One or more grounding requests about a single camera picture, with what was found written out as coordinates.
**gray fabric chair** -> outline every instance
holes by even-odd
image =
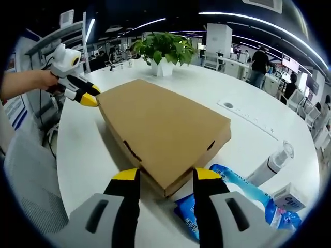
[[[4,170],[25,215],[42,233],[56,233],[68,223],[59,191],[56,160],[28,134],[17,130]]]

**white round table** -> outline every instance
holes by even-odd
[[[260,188],[272,194],[293,183],[308,199],[307,207],[299,212],[301,217],[315,203],[319,165],[307,125],[267,93],[231,76],[193,65],[176,66],[170,77],[154,77],[142,60],[135,60],[133,68],[124,63],[122,69],[119,66],[110,71],[106,67],[86,77],[101,91],[144,79],[230,118],[231,140],[206,168],[218,163],[246,177],[287,140],[294,147],[294,159]],[[223,106],[225,102],[234,106],[231,111]],[[132,167],[112,138],[99,109],[66,100],[59,125],[57,172],[68,216],[93,194],[103,193],[119,170]],[[159,198],[152,187],[142,182],[136,247],[199,247],[173,213],[174,207],[174,203]]]

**white bottle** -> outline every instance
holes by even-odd
[[[276,152],[271,154],[252,174],[247,177],[247,180],[258,187],[276,175],[293,157],[293,146],[287,141],[284,141],[282,146]]]

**brown cardboard box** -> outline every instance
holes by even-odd
[[[231,138],[229,119],[144,80],[103,92],[97,101],[121,149],[165,197]]]

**small white box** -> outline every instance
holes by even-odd
[[[73,23],[74,10],[68,10],[60,15],[60,28],[64,28]]]
[[[306,197],[291,183],[276,191],[272,194],[272,197],[274,199],[274,203],[278,207],[287,211],[297,212],[306,207]]]

